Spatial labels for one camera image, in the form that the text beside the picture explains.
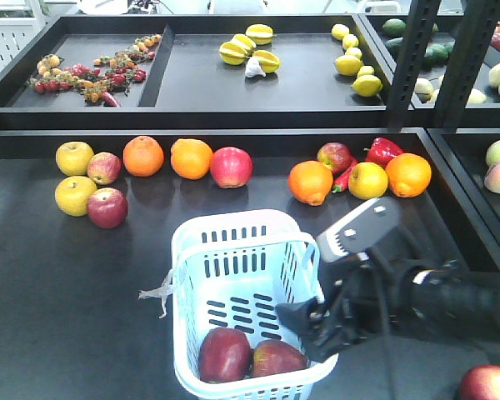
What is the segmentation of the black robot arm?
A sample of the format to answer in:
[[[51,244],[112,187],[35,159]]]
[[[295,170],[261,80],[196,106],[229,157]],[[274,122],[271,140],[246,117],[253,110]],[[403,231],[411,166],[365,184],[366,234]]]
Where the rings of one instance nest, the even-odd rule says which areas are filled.
[[[317,238],[322,259],[339,266],[338,285],[276,307],[282,325],[302,340],[313,361],[375,337],[434,331],[484,340],[500,338],[500,273],[466,272],[426,258],[389,262],[378,250],[387,232],[328,229]]]

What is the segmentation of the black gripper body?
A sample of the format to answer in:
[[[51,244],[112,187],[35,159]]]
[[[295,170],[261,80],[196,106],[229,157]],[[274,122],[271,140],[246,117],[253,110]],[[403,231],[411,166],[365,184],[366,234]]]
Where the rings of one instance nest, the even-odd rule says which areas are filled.
[[[304,304],[300,334],[309,359],[322,363],[352,345],[389,334],[393,316],[407,306],[421,245],[406,227],[370,247],[348,266],[325,301]]]

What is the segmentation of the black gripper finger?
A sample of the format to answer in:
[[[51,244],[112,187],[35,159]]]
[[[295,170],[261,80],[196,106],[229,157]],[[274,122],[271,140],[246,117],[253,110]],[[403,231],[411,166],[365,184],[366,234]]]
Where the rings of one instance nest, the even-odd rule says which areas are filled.
[[[322,304],[316,297],[302,302],[282,302],[275,310],[279,322],[294,333],[312,333],[323,320]]]

